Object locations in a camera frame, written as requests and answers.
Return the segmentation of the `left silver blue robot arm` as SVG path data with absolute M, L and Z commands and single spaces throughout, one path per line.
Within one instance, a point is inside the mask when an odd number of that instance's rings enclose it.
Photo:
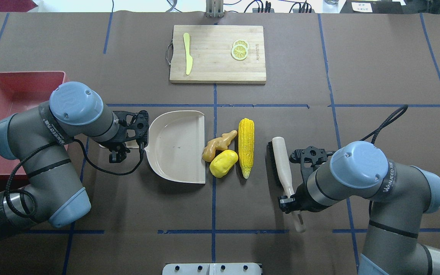
M 0 155 L 18 160 L 0 192 L 0 240 L 42 222 L 66 226 L 91 209 L 91 202 L 66 151 L 84 134 L 120 163 L 136 141 L 141 163 L 148 143 L 147 111 L 112 111 L 100 95 L 80 82 L 66 82 L 50 99 L 0 120 Z

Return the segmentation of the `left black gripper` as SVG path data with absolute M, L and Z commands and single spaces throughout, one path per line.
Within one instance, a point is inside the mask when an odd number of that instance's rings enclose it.
M 110 163 L 121 163 L 127 158 L 130 152 L 126 142 L 135 141 L 141 155 L 148 144 L 149 113 L 145 110 L 140 112 L 113 111 L 113 126 L 117 127 L 115 135 L 100 145 L 110 152 L 108 161 Z

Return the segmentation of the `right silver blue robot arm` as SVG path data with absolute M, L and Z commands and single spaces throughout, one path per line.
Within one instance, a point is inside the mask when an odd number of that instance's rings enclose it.
M 288 156 L 285 140 L 270 142 L 285 195 L 280 209 L 319 212 L 357 196 L 372 201 L 360 275 L 440 275 L 440 249 L 419 244 L 423 214 L 440 209 L 440 177 L 388 159 L 373 144 L 355 141 L 331 153 L 309 147 Z

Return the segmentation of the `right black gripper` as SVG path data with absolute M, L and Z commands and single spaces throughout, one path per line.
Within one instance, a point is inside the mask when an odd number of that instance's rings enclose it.
M 329 152 L 325 149 L 309 146 L 305 149 L 296 149 L 289 156 L 291 163 L 299 163 L 302 175 L 302 183 L 296 189 L 294 195 L 280 196 L 279 208 L 285 214 L 295 211 L 310 211 L 319 212 L 328 208 L 316 202 L 309 194 L 308 179 L 309 176 L 314 176 L 316 170 L 321 164 L 328 161 Z

